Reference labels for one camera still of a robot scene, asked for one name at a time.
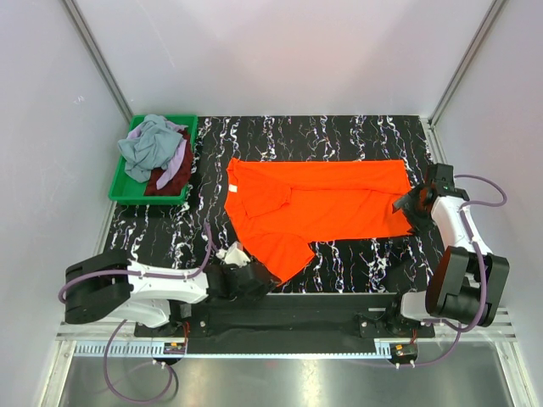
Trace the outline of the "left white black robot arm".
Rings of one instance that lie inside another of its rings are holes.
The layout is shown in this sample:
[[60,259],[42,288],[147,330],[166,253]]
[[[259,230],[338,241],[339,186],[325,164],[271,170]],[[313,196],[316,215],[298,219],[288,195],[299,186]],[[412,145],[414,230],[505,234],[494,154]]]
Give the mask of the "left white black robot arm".
[[229,254],[219,265],[168,269],[129,259],[113,250],[69,266],[59,291],[64,322],[83,325],[104,318],[134,321],[166,336],[182,329],[183,315],[173,309],[207,300],[257,299],[279,283],[261,263]]

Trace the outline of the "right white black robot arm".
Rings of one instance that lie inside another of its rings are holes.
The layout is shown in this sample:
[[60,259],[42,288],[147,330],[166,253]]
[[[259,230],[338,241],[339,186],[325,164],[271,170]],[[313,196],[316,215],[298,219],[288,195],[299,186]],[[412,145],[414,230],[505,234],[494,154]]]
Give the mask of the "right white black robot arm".
[[470,212],[474,204],[460,188],[424,186],[393,203],[414,231],[436,226],[445,247],[425,291],[399,294],[387,309],[385,325],[393,335],[437,321],[469,332],[494,320],[510,266],[480,236]]

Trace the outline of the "orange t shirt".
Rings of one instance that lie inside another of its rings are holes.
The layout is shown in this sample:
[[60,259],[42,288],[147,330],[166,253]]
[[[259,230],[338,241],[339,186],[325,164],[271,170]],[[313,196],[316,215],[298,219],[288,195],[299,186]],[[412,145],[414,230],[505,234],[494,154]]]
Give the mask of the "orange t shirt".
[[227,177],[225,211],[238,240],[280,282],[312,261],[311,243],[411,235],[393,208],[411,190],[401,160],[232,159]]

